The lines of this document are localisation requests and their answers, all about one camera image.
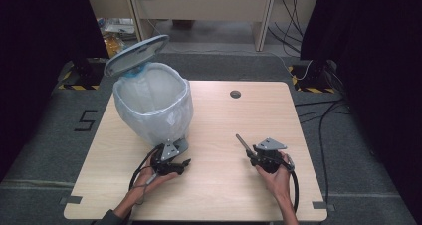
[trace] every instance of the black curtain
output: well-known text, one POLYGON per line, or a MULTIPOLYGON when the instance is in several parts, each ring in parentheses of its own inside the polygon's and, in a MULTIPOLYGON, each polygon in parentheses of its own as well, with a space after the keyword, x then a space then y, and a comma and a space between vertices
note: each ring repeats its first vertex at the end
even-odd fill
POLYGON ((301 58, 337 62, 362 131, 422 223, 422 0, 317 0, 301 58))
POLYGON ((89 0, 0 0, 0 180, 30 139, 65 63, 107 58, 89 0))

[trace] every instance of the person's right hand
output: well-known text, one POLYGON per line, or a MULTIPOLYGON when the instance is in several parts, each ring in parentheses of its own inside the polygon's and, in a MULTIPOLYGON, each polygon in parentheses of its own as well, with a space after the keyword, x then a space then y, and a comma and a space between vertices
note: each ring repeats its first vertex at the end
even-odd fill
MULTIPOLYGON (((289 162, 288 157, 285 153, 279 151, 285 162, 289 162)), ((264 178, 268 190, 273 194, 274 197, 288 197, 290 198, 290 173, 287 169, 280 165, 279 169, 275 173, 266 172, 261 166, 256 165, 258 173, 264 178)))
MULTIPOLYGON (((285 153, 281 151, 279 151, 279 153, 282 155, 285 162, 289 162, 288 156, 285 153)), ((276 198, 280 210, 282 211, 284 224, 299 224, 290 198, 290 173, 288 170, 283 165, 280 165, 275 173, 268 173, 259 165, 256 165, 255 168, 264 178, 268 190, 270 190, 276 198)))

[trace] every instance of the trash can lid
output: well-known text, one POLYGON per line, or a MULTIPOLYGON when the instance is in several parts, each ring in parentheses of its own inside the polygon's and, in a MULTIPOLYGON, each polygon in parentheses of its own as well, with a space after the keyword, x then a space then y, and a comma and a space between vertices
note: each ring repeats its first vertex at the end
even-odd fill
POLYGON ((150 61, 168 43, 168 35, 143 40, 112 57, 105 64, 105 75, 114 76, 150 61))

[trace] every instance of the warning tape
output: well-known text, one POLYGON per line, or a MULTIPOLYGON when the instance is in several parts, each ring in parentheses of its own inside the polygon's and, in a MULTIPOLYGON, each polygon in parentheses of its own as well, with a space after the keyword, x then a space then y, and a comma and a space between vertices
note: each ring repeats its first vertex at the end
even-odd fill
POLYGON ((75 77, 76 79, 79 77, 78 73, 75 72, 75 68, 73 65, 69 67, 69 70, 63 76, 62 84, 59 85, 59 89, 82 91, 82 90, 97 90, 100 87, 100 85, 92 86, 92 85, 78 85, 78 83, 75 83, 75 84, 66 83, 66 80, 70 80, 71 77, 75 77))
POLYGON ((307 93, 334 93, 334 89, 332 88, 308 88, 308 87, 301 87, 300 80, 295 75, 293 66, 289 66, 289 72, 292 74, 292 81, 293 85, 295 86, 296 91, 298 92, 307 92, 307 93))

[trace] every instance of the clear plastic bag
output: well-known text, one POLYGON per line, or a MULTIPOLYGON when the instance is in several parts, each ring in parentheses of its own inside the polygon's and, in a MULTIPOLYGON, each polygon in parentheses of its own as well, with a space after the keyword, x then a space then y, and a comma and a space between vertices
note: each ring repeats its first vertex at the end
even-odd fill
POLYGON ((120 117, 152 146, 187 135, 193 117, 189 82, 161 63, 148 63, 113 86, 120 117))

